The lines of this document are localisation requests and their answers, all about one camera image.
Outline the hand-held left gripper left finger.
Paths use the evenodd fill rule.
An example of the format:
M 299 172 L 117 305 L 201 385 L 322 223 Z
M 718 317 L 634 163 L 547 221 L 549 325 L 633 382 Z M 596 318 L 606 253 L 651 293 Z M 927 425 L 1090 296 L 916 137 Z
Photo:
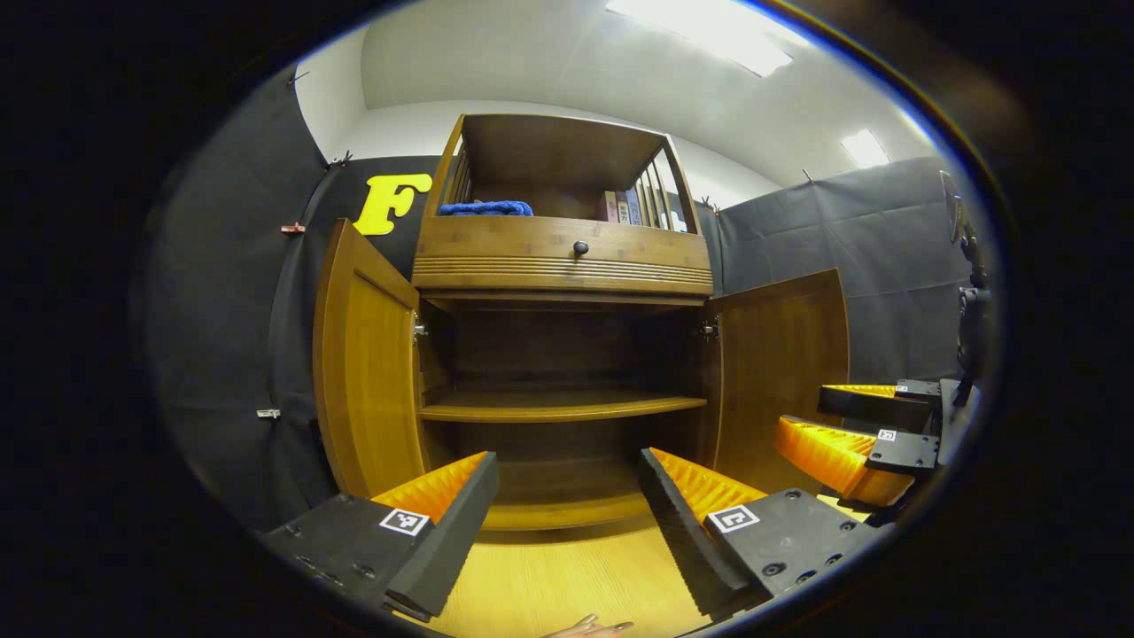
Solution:
M 330 497 L 260 541 L 320 589 L 365 612 L 440 615 L 500 488 L 482 451 L 374 497 Z

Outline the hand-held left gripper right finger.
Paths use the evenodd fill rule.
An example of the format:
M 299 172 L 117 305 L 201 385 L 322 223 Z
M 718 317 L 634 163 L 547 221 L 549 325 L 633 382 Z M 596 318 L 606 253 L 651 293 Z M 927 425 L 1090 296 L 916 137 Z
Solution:
M 885 536 L 804 490 L 765 493 L 643 448 L 637 476 L 699 611 L 726 620 L 799 589 Z

